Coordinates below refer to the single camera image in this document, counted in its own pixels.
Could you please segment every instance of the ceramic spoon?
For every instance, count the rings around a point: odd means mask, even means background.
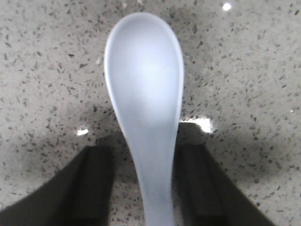
[[[176,35],[149,13],[122,18],[104,56],[105,78],[133,157],[146,226],[174,226],[171,196],[174,146],[184,66]]]

